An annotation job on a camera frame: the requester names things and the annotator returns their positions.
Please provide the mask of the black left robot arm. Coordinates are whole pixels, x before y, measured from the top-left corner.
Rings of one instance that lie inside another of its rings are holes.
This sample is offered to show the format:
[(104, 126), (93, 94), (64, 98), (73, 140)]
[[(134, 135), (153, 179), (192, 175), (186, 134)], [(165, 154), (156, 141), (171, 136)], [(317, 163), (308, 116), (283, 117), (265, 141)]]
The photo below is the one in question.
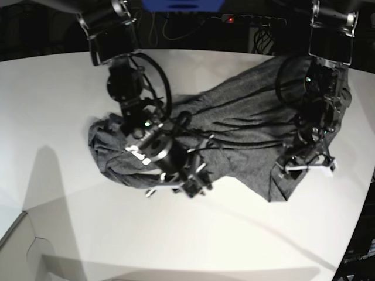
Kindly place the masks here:
[(360, 1), (313, 1), (304, 92), (295, 99), (282, 93), (281, 75), (275, 81), (279, 101), (296, 110), (296, 135), (285, 143), (275, 167), (281, 177), (297, 179), (311, 169), (331, 174), (337, 167), (329, 142), (340, 131), (352, 96), (347, 85), (352, 62)]

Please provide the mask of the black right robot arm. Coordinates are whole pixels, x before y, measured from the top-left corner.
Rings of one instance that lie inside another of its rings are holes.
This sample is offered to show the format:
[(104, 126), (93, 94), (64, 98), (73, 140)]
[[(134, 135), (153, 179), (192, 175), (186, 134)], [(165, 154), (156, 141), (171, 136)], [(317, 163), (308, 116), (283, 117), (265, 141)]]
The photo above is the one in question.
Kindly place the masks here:
[(143, 165), (161, 171), (157, 189), (168, 188), (189, 198), (211, 189), (206, 163), (196, 148), (177, 140), (188, 131), (192, 116), (182, 112), (172, 119), (172, 94), (160, 65), (138, 50), (136, 18), (127, 1), (52, 1), (57, 10), (72, 13), (86, 34), (95, 66), (109, 70), (107, 91), (118, 102), (124, 121), (125, 150)]

